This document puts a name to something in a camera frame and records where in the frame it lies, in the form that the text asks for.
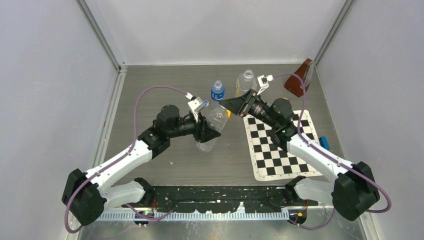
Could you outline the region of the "clear plastic bottle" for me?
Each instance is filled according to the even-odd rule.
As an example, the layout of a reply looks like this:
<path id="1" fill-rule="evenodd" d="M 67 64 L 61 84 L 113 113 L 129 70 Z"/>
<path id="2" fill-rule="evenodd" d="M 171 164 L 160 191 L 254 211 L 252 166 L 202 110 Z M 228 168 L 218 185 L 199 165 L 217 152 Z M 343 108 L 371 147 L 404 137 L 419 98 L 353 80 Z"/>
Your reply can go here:
<path id="1" fill-rule="evenodd" d="M 208 124 L 214 130 L 218 131 L 221 134 L 228 121 L 228 118 L 229 117 L 228 117 L 227 109 L 222 106 L 218 106 L 217 108 L 212 110 L 210 114 L 207 116 L 207 121 L 208 121 Z M 220 137 L 216 137 L 205 143 L 197 142 L 196 146 L 201 152 L 208 153 L 214 148 L 216 142 L 219 139 Z"/>

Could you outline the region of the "blue label water bottle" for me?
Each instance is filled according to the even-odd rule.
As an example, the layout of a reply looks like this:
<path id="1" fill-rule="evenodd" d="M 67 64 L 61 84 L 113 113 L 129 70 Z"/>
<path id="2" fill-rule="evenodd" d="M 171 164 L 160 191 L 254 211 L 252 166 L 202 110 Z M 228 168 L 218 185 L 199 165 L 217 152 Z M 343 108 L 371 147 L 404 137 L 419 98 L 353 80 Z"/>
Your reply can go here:
<path id="1" fill-rule="evenodd" d="M 211 96 L 210 105 L 213 110 L 220 106 L 219 101 L 224 99 L 225 89 L 226 88 L 224 84 L 220 80 L 216 80 L 214 84 L 212 85 L 210 90 L 210 96 Z"/>

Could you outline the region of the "fruit label plastic bottle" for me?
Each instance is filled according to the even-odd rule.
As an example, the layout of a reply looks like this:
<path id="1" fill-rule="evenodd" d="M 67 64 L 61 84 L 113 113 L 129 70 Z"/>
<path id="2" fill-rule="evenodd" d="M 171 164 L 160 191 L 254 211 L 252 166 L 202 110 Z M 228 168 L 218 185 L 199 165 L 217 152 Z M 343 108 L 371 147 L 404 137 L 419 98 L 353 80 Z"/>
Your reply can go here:
<path id="1" fill-rule="evenodd" d="M 247 93 L 250 89 L 257 90 L 257 78 L 251 69 L 247 69 L 241 73 L 236 81 L 235 96 L 240 97 Z"/>

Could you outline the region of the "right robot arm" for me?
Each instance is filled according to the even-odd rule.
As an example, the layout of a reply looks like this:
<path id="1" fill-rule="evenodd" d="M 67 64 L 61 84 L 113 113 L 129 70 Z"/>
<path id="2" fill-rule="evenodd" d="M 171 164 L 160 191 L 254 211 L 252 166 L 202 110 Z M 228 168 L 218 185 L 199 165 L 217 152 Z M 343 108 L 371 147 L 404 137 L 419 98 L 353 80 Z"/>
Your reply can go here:
<path id="1" fill-rule="evenodd" d="M 285 198 L 291 205 L 313 200 L 332 206 L 342 217 L 356 220 L 380 200 L 380 192 L 371 168 L 364 162 L 352 163 L 311 140 L 293 123 L 294 112 L 289 100 L 277 98 L 267 104 L 254 90 L 242 96 L 219 101 L 232 114 L 252 116 L 271 129 L 272 143 L 321 173 L 327 182 L 297 177 Z"/>

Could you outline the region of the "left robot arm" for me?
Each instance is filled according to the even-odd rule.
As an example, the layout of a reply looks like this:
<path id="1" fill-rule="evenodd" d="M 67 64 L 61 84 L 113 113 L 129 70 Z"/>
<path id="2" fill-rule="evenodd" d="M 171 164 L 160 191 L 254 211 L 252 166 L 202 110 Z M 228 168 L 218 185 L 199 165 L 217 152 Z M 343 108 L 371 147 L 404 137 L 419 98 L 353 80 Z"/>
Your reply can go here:
<path id="1" fill-rule="evenodd" d="M 168 149 L 171 139 L 192 135 L 196 142 L 207 143 L 221 136 L 220 131 L 201 114 L 180 116 L 175 105 L 165 105 L 152 126 L 135 136 L 135 141 L 121 153 L 87 171 L 73 170 L 65 185 L 62 202 L 82 226 L 88 226 L 108 209 L 136 203 L 151 206 L 154 188 L 142 177 L 127 184 L 115 183 L 136 167 Z"/>

